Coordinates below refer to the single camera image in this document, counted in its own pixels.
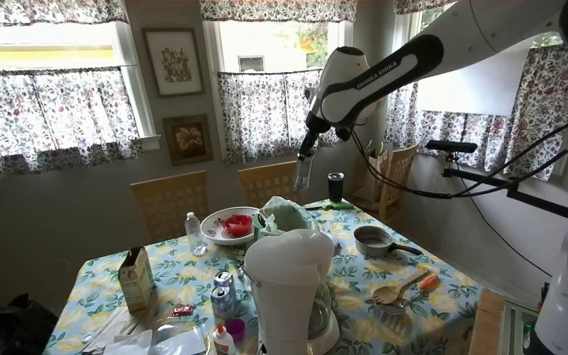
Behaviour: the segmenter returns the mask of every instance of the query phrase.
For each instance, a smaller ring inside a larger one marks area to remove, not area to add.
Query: pan handle
[[[416,248],[412,248],[412,247],[405,247],[404,245],[398,245],[396,243],[394,243],[394,245],[391,247],[391,249],[392,250],[401,249],[401,250],[404,250],[404,251],[408,251],[408,252],[410,252],[411,254],[414,254],[414,255],[422,255],[422,250],[420,250],[420,249],[416,249]]]

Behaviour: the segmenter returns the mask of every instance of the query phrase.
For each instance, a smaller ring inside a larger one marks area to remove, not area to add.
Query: green knife
[[[336,210],[336,211],[340,211],[340,210],[353,210],[354,209],[354,205],[352,204],[329,204],[329,205],[325,205],[325,206],[318,206],[318,207],[306,207],[306,211],[317,211],[317,210],[323,210],[323,211],[329,211],[329,210]]]

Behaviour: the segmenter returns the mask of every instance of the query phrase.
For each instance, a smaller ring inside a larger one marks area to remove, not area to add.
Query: plate
[[[228,209],[214,212],[201,222],[201,233],[208,240],[220,245],[238,245],[252,241],[253,228],[251,228],[248,235],[234,238],[230,232],[225,231],[223,228],[223,221],[233,215],[251,216],[257,210],[256,207],[229,207]]]

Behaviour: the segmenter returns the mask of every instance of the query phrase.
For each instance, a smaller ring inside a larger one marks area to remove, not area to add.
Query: picture frame
[[[214,159],[206,114],[164,118],[164,131],[173,166]]]
[[[142,29],[159,97],[205,93],[194,28]]]

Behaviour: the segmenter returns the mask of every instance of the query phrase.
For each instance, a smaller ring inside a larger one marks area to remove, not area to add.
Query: black tumbler
[[[327,175],[327,195],[330,202],[338,204],[343,199],[343,173],[329,173]]]

